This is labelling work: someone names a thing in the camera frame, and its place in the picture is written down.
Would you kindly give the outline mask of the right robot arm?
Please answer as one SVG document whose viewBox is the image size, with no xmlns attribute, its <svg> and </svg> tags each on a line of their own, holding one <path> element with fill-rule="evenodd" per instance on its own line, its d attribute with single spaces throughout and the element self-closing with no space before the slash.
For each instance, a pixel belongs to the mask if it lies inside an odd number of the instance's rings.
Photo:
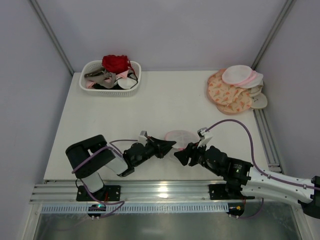
<svg viewBox="0 0 320 240">
<path fill-rule="evenodd" d="M 174 156 L 183 166 L 200 165 L 225 181 L 223 196 L 233 200 L 264 198 L 289 205 L 300 205 L 304 214 L 320 217 L 320 178 L 289 178 L 286 175 L 258 170 L 250 162 L 229 157 L 214 146 L 198 147 L 190 143 Z"/>
</svg>

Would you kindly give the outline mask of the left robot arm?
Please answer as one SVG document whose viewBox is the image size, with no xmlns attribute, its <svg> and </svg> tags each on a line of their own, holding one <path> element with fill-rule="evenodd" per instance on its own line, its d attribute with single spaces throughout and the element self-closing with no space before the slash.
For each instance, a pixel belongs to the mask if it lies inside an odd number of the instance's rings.
<svg viewBox="0 0 320 240">
<path fill-rule="evenodd" d="M 119 177 L 126 177 L 135 168 L 152 157 L 158 159 L 170 152 L 175 141 L 167 141 L 149 136 L 142 131 L 134 144 L 120 153 L 103 135 L 96 135 L 69 146 L 65 154 L 72 167 L 72 174 L 82 182 L 78 187 L 78 202 L 98 200 L 99 202 L 118 201 L 104 184 L 98 170 L 107 167 Z"/>
</svg>

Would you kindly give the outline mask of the white pink mesh laundry bag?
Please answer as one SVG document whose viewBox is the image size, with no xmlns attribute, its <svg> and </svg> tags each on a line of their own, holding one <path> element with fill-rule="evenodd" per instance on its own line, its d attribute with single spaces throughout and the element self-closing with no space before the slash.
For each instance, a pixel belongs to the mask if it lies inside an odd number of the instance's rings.
<svg viewBox="0 0 320 240">
<path fill-rule="evenodd" d="M 166 141 L 175 142 L 172 146 L 176 150 L 185 149 L 189 143 L 197 143 L 199 137 L 187 130 L 172 130 L 165 134 L 164 139 Z"/>
</svg>

